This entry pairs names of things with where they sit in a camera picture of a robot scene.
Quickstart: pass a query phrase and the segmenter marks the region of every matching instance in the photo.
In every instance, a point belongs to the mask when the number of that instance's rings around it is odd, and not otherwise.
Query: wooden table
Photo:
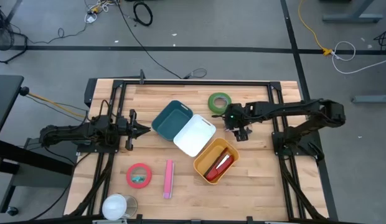
[[[97,81],[90,117],[98,115],[102,100],[109,100],[112,83],[111,79]],[[286,103],[301,100],[296,82],[281,82],[281,86]],[[206,184],[193,168],[194,158],[185,155],[173,142],[161,138],[152,130],[133,141],[133,151],[127,151],[124,143],[121,145],[115,156],[108,194],[134,196],[139,203],[137,213],[143,214],[144,219],[246,220],[247,216],[252,216],[254,220],[287,220],[278,158],[271,141],[272,121],[253,124],[249,140],[236,142],[232,133],[224,131],[222,119],[211,117],[207,100],[215,92],[225,92],[233,102],[243,105],[252,101],[268,101],[266,88],[261,86],[128,85],[123,115],[128,116],[129,109],[135,109],[138,122],[151,126],[152,120],[171,100],[179,100],[195,114],[210,121],[217,128],[213,139],[226,139],[240,153],[240,159],[218,185]],[[304,116],[288,117],[290,126],[304,121]],[[315,160],[309,156],[295,158],[303,192],[317,210],[327,217]],[[162,197],[167,159],[175,162],[174,188],[170,200]],[[126,171],[138,162],[147,164],[153,172],[150,184],[143,189],[133,189],[126,183]],[[92,186],[96,163],[97,154],[91,154],[75,169],[65,214],[74,210],[86,196]],[[298,217],[296,197],[291,188],[290,191],[294,214]],[[95,213],[98,213],[99,198],[100,193],[96,197]]]

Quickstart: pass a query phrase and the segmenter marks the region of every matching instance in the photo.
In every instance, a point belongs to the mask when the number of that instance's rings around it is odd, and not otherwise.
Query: red object
[[[225,153],[224,155],[221,155],[221,157],[216,161],[215,166],[212,166],[209,171],[206,172],[205,178],[208,181],[213,181],[215,178],[217,178],[221,173],[223,173],[225,170],[228,169],[230,165],[232,165],[233,162],[233,156],[229,155],[229,158],[224,161],[221,165],[220,162],[222,159],[226,156],[227,154]]]
[[[143,183],[140,183],[140,184],[137,184],[137,183],[134,183],[132,182],[132,178],[131,178],[131,174],[132,174],[132,171],[134,171],[135,169],[137,168],[142,168],[146,171],[147,173],[147,176],[144,180]],[[142,163],[138,163],[138,164],[133,164],[129,169],[128,171],[126,172],[126,181],[128,183],[129,186],[133,187],[133,188],[136,188],[136,189],[141,189],[145,186],[147,186],[149,183],[150,183],[150,180],[151,180],[151,170],[150,170],[150,167],[147,166],[146,164],[142,164]]]

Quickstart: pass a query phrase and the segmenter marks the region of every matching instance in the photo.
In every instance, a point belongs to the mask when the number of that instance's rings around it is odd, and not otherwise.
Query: yellow cable
[[[62,109],[62,110],[64,110],[64,111],[69,112],[69,113],[72,114],[72,115],[79,116],[79,117],[81,117],[81,118],[84,118],[84,117],[85,117],[84,115],[80,115],[80,114],[74,113],[73,111],[70,111],[69,109],[64,108],[63,106],[60,106],[60,105],[58,105],[57,103],[55,103],[55,102],[53,102],[53,101],[51,101],[51,100],[48,100],[48,99],[46,99],[46,98],[44,98],[44,97],[42,97],[42,96],[35,95],[35,94],[33,94],[33,93],[28,93],[28,94],[29,94],[30,96],[34,97],[34,98],[43,100],[43,101],[48,102],[48,103],[52,103],[53,105],[57,106],[58,108],[60,108],[60,109]]]
[[[299,6],[298,6],[298,17],[299,17],[300,21],[304,24],[304,26],[305,26],[309,31],[312,32],[313,36],[315,37],[316,43],[317,43],[318,46],[319,46],[320,48],[322,48],[322,50],[323,50],[323,55],[324,55],[324,56],[327,56],[327,55],[331,54],[332,49],[327,49],[327,48],[323,47],[323,46],[319,43],[318,37],[316,36],[315,31],[313,31],[308,25],[306,25],[306,23],[304,22],[303,18],[301,17],[301,5],[302,5],[303,2],[304,2],[304,0],[301,0],[301,1],[299,2]]]

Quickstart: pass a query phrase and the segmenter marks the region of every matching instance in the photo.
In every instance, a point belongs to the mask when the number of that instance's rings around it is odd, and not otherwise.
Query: gray floor
[[[0,1],[5,14],[15,1]],[[357,49],[365,50],[371,45],[372,50],[378,50],[378,44],[372,39],[386,30],[386,0],[375,1],[367,10],[384,14],[385,19],[378,24],[324,24],[321,20],[323,13],[349,12],[361,2],[306,1],[302,15],[325,47],[334,48],[337,42],[346,40]],[[154,13],[152,26],[132,27],[138,39],[147,46],[291,47],[279,1],[163,0],[147,3]],[[298,47],[317,49],[313,36],[298,20],[298,3],[287,0]],[[131,14],[131,6],[131,3],[123,2],[122,8]],[[78,32],[84,26],[84,7],[82,0],[23,0],[12,23],[34,41],[49,40],[57,36],[59,27],[64,28],[66,35]],[[53,41],[50,45],[137,46],[137,43],[123,24],[120,12],[110,7],[110,11],[100,14],[84,33]],[[8,57],[14,53],[0,52],[0,56]],[[298,81],[292,54],[151,54],[181,75],[202,67],[208,70],[206,79]],[[337,63],[337,66],[343,71],[351,71],[385,59],[386,56],[360,55],[352,62]],[[386,63],[353,75],[342,75],[332,67],[329,57],[301,55],[301,60],[311,97],[338,101],[346,109],[347,123],[343,127],[321,130],[339,219],[386,223],[386,105],[353,105],[350,102],[354,95],[386,93]],[[84,107],[83,92],[88,78],[137,75],[141,68],[148,78],[172,78],[144,52],[117,51],[28,51],[9,65],[0,64],[0,74],[23,75],[24,85],[29,86],[31,92]],[[77,124],[77,121],[19,97],[0,139],[23,144],[28,137],[36,138],[40,129],[48,124]],[[6,184],[6,177],[0,179],[1,188]],[[11,205],[25,212],[16,217],[0,215],[0,222],[33,217],[51,204],[61,189],[23,187],[16,193]],[[64,203],[65,198],[46,217],[60,216]]]

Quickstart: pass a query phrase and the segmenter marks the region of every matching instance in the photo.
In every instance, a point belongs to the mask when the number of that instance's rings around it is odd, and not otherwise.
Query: red tape roll
[[[132,182],[132,178],[131,178],[132,171],[134,171],[137,168],[142,168],[147,173],[146,179],[144,180],[143,183],[140,183],[140,184]],[[126,172],[126,181],[127,181],[128,185],[133,187],[133,188],[136,188],[136,189],[143,188],[150,183],[150,180],[151,180],[151,170],[150,170],[150,167],[147,166],[146,164],[142,164],[142,163],[133,164]]]

